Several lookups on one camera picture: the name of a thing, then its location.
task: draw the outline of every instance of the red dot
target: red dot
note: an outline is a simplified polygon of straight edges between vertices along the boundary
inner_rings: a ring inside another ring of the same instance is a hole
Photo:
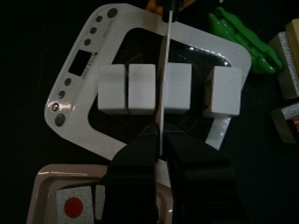
[[[78,218],[83,212],[83,203],[78,198],[70,198],[65,204],[65,213],[73,218]]]

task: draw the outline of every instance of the black background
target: black background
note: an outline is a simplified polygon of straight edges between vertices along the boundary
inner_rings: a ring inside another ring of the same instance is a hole
[[[109,164],[55,134],[43,109],[90,14],[103,4],[123,2],[146,7],[142,0],[2,3],[2,223],[26,223],[34,179],[46,165]],[[298,17],[298,5],[286,0],[198,0],[179,21],[207,31],[207,15],[223,6],[269,42]],[[241,115],[221,150],[235,167],[253,223],[299,223],[299,147],[282,143],[270,117],[271,110],[294,102],[283,99],[275,75],[249,75]]]

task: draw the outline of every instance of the white block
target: white block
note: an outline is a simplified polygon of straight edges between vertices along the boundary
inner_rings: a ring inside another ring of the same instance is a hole
[[[229,118],[239,115],[242,70],[215,66],[206,81],[203,116]]]
[[[133,115],[155,112],[155,65],[129,66],[129,110]]]
[[[127,114],[127,70],[125,65],[99,67],[98,109],[111,115]]]
[[[182,114],[191,107],[193,64],[169,63],[165,87],[165,113]]]
[[[90,186],[62,189],[56,192],[58,223],[95,223]]]

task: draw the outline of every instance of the button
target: button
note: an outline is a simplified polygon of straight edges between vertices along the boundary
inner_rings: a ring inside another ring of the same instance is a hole
[[[61,108],[61,104],[59,104],[58,102],[55,102],[55,103],[52,104],[52,106],[51,106],[51,110],[52,110],[52,111],[58,111],[59,108]]]
[[[73,218],[77,219],[81,217],[83,212],[83,202],[79,198],[70,198],[65,204],[65,213]]]
[[[66,95],[66,92],[62,90],[62,91],[59,92],[59,97],[61,97],[61,99],[65,97],[65,95]]]
[[[117,14],[118,14],[118,9],[114,8],[107,12],[107,17],[114,18],[117,16]]]
[[[85,41],[85,45],[86,45],[86,46],[89,46],[89,45],[90,45],[90,43],[91,43],[91,39],[90,39],[90,38],[87,38],[87,39],[86,39],[86,41]]]
[[[102,16],[98,16],[97,21],[101,22],[103,20]]]
[[[58,127],[61,127],[66,122],[66,116],[63,114],[59,114],[55,118],[55,124]]]
[[[98,28],[97,28],[97,27],[93,27],[93,28],[90,29],[90,33],[91,33],[91,34],[97,33],[97,31],[98,31]]]
[[[71,78],[65,81],[65,85],[69,86],[71,84]]]

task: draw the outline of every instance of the green plastic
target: green plastic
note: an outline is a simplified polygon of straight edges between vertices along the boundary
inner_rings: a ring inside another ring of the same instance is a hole
[[[274,48],[222,7],[217,8],[215,15],[210,14],[210,32],[246,47],[251,55],[253,74],[275,74],[282,69],[283,64]]]

